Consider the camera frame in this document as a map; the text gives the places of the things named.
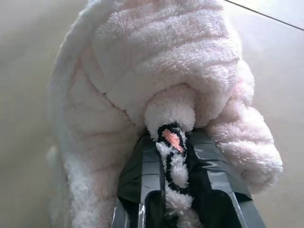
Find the fluffy pink robe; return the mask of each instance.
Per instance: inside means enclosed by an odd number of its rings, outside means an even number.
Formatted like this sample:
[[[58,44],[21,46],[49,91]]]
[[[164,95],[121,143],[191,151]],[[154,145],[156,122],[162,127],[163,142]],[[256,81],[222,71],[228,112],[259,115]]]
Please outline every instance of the fluffy pink robe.
[[[206,127],[257,193],[282,162],[221,0],[95,0],[58,54],[50,83],[62,172],[54,227],[109,228],[119,173],[147,127]]]

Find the pink patch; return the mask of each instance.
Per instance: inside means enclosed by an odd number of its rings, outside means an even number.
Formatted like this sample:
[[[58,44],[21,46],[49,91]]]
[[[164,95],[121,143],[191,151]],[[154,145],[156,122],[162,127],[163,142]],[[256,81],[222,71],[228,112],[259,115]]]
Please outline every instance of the pink patch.
[[[162,135],[163,135],[163,137],[165,137],[166,140],[167,140],[168,142],[170,142],[171,145],[172,145],[173,147],[175,147],[180,153],[184,153],[183,148],[180,146],[180,139],[179,139],[179,137],[178,137],[175,133],[172,133],[172,132],[170,132],[168,129],[166,129],[166,130],[164,130],[164,131],[162,132]]]
[[[242,83],[242,82],[243,82],[243,78],[240,77],[240,78],[238,79],[238,83]]]

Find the fleece material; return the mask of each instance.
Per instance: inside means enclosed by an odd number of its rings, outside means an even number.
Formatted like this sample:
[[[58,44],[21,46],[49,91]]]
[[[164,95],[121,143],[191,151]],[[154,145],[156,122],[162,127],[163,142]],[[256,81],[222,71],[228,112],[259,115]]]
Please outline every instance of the fleece material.
[[[155,141],[164,124],[206,127],[252,193],[276,183],[282,162],[225,18],[221,0],[88,3],[49,87],[66,202],[52,203],[53,224],[111,226],[120,171],[146,127]]]
[[[188,183],[186,135],[175,122],[158,129],[157,151],[165,173],[165,227],[202,228],[198,214],[192,209],[193,197]]]

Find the fuzzy pink cloth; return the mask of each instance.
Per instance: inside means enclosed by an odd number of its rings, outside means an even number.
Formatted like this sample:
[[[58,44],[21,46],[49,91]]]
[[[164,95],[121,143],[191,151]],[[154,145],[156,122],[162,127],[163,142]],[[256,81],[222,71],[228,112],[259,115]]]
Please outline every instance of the fuzzy pink cloth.
[[[253,87],[221,0],[92,1],[50,84],[67,181],[53,225],[111,226],[119,173],[145,127],[156,140],[163,124],[205,126],[252,193],[276,183],[282,162]]]

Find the beige floor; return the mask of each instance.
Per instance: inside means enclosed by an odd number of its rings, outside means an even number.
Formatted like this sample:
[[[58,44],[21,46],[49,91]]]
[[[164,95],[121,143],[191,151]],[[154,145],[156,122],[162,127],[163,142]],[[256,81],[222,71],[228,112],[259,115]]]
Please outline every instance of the beige floor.
[[[1,228],[49,227],[45,152],[51,142],[45,90],[63,36],[85,2],[0,2]],[[302,228],[304,32],[230,3],[226,6],[256,77],[255,106],[265,116],[285,162],[280,185],[257,196],[256,204],[268,228]],[[288,22],[299,26],[301,19],[294,17]]]
[[[303,0],[229,0],[304,29]]]

